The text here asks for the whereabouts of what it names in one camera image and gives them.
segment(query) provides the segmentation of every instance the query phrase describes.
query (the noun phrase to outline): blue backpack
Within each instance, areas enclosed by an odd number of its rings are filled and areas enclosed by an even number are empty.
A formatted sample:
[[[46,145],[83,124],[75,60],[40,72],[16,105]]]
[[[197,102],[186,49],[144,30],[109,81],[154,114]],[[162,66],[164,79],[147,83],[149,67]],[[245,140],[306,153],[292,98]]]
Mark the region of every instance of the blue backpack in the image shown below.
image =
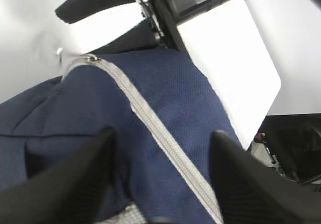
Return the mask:
[[[116,135],[113,177],[96,221],[134,205],[151,221],[223,223],[210,136],[238,140],[207,78],[174,50],[80,56],[63,77],[1,104],[0,191],[55,168],[106,127]]]

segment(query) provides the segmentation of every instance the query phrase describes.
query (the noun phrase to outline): navy blue fabric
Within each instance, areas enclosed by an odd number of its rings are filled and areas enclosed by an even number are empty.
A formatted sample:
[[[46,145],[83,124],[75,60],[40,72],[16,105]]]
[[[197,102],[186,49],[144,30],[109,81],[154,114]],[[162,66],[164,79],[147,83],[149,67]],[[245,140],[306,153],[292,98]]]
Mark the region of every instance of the navy blue fabric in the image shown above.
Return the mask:
[[[26,181],[26,140],[0,136],[0,191]]]
[[[126,73],[209,180],[211,132],[224,130],[236,136],[206,77],[187,57],[172,50],[103,58]],[[117,133],[116,169],[98,220],[135,201],[151,220],[166,217],[176,223],[213,223],[106,72],[80,66],[63,82],[49,80],[0,105],[0,136],[9,138],[3,144],[12,145],[17,137],[25,140],[27,161],[20,162],[20,168],[31,177],[70,156],[105,127]]]

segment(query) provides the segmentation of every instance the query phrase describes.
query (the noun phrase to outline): white wall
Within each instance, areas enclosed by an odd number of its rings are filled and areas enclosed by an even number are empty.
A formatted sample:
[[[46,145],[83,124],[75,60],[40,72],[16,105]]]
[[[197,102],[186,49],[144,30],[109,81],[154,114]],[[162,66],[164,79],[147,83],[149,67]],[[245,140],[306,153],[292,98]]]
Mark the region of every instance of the white wall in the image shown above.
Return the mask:
[[[64,1],[0,0],[0,102],[60,75],[58,47],[85,53],[141,21],[140,9],[133,4],[68,25],[54,13]]]
[[[321,113],[321,9],[312,0],[246,0],[282,87],[270,115]]]

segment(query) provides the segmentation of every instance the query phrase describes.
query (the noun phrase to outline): robotic arm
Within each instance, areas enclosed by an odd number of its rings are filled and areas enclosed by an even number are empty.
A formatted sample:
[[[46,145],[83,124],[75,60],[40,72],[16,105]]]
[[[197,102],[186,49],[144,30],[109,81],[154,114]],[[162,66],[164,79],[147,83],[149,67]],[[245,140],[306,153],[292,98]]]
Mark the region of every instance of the robotic arm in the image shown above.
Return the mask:
[[[135,1],[140,4],[145,20],[115,41],[95,50],[94,54],[157,47],[172,48],[188,54],[177,25],[228,0],[67,0],[56,10],[56,14],[65,22],[74,23],[98,11]]]

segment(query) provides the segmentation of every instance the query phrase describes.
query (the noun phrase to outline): zipper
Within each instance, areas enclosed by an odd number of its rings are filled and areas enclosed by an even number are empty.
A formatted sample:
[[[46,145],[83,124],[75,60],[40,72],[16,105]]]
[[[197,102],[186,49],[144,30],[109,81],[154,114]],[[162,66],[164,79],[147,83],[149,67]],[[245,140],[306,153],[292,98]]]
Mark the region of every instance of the zipper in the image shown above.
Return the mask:
[[[99,57],[94,54],[70,54],[64,53],[64,55],[59,55],[59,62],[62,65],[62,57],[71,59],[71,63],[67,65],[64,70],[62,81],[68,76],[68,74],[78,66],[90,65],[96,66],[96,63],[101,61]]]
[[[176,167],[191,191],[196,195],[216,224],[222,224],[223,219],[212,187],[181,149],[125,73],[113,63],[107,62],[93,54],[82,55],[81,59],[81,62],[85,61],[89,65],[94,65],[104,70],[115,80],[118,87],[129,99],[137,117],[151,132],[159,147]]]

